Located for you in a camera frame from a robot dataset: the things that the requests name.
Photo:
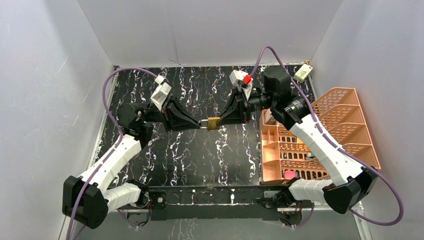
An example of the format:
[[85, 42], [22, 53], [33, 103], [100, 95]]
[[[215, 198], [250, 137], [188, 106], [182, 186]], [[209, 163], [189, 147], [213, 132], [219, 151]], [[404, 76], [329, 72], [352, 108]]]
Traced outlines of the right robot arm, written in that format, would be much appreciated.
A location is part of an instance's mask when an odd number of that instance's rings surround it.
[[308, 99], [292, 93], [288, 73], [267, 68], [263, 77], [264, 91], [253, 91], [253, 79], [245, 71], [233, 70], [229, 79], [233, 89], [217, 126], [244, 124], [253, 112], [269, 109], [274, 119], [315, 155], [330, 177], [291, 181], [281, 194], [286, 206], [295, 207], [304, 200], [323, 202], [344, 214], [368, 195], [377, 180], [377, 170], [347, 154], [309, 108]]

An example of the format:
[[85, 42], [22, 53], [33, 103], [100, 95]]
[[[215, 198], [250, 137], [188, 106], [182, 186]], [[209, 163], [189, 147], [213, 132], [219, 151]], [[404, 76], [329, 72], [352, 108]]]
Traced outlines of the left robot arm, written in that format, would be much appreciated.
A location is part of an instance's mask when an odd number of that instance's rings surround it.
[[152, 138], [154, 124], [162, 123], [166, 131], [200, 129], [195, 119], [171, 94], [162, 107], [154, 103], [124, 103], [117, 111], [122, 134], [112, 147], [80, 176], [69, 176], [63, 184], [62, 212], [84, 226], [95, 229], [107, 215], [126, 205], [145, 208], [149, 203], [148, 186], [130, 180], [110, 188], [120, 170]]

